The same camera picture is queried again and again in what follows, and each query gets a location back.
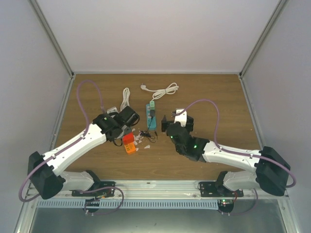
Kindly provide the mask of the teal power strip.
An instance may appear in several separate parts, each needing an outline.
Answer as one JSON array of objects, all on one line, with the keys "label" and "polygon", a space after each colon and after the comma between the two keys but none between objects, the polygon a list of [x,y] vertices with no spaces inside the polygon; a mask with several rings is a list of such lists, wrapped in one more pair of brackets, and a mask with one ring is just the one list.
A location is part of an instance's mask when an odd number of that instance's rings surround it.
[{"label": "teal power strip", "polygon": [[150,131],[155,131],[157,128],[156,125],[156,116],[154,118],[150,117],[150,107],[149,107],[149,103],[146,104],[146,118],[147,118],[147,128]]}]

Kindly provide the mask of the red charger cube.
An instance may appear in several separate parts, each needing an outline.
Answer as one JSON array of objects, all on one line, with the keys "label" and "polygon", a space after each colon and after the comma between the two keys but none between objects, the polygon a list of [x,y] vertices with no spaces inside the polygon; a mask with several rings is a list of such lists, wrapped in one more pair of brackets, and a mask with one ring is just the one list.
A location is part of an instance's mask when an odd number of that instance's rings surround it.
[{"label": "red charger cube", "polygon": [[129,134],[124,135],[123,138],[122,138],[123,144],[125,144],[125,145],[133,143],[134,140],[135,140],[135,138],[134,138],[134,135],[133,135],[132,132],[130,132]]}]

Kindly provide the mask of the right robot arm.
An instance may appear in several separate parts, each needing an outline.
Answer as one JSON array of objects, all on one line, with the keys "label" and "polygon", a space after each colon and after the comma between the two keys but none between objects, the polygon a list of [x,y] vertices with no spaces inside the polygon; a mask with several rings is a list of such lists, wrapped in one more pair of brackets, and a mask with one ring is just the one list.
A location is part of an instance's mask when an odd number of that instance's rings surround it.
[{"label": "right robot arm", "polygon": [[190,116],[161,121],[161,130],[171,139],[178,154],[204,163],[218,163],[241,169],[219,174],[215,191],[225,197],[238,189],[260,188],[273,196],[285,194],[289,164],[272,147],[261,150],[242,150],[217,145],[214,141],[191,135],[194,120]]}]

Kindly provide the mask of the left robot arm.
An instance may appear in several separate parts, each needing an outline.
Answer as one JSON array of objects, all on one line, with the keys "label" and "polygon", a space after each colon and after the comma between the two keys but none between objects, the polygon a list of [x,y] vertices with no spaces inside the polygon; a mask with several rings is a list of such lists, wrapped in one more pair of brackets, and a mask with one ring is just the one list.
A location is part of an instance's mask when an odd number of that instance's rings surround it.
[{"label": "left robot arm", "polygon": [[28,175],[39,196],[47,200],[61,191],[101,195],[103,183],[93,171],[67,172],[66,169],[91,149],[131,133],[132,126],[139,119],[138,113],[129,106],[119,113],[103,113],[63,145],[44,154],[32,153],[28,161]]}]

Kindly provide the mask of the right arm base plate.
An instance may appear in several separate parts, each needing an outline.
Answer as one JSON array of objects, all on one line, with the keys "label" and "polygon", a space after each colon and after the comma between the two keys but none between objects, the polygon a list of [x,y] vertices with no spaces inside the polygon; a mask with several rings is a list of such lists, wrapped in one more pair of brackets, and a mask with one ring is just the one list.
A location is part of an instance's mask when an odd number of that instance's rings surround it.
[{"label": "right arm base plate", "polygon": [[216,181],[201,181],[198,183],[197,188],[200,191],[201,197],[220,197],[220,198],[234,198],[243,197],[243,191],[232,191],[223,185],[217,186]]}]

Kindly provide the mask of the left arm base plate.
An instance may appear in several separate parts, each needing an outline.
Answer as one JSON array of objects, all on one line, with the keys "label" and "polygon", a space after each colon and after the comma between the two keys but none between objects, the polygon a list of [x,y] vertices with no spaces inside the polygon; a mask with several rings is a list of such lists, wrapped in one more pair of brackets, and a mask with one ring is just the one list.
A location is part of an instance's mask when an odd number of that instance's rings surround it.
[{"label": "left arm base plate", "polygon": [[100,181],[87,191],[73,190],[71,195],[73,197],[109,198],[114,196],[115,184],[114,181]]}]

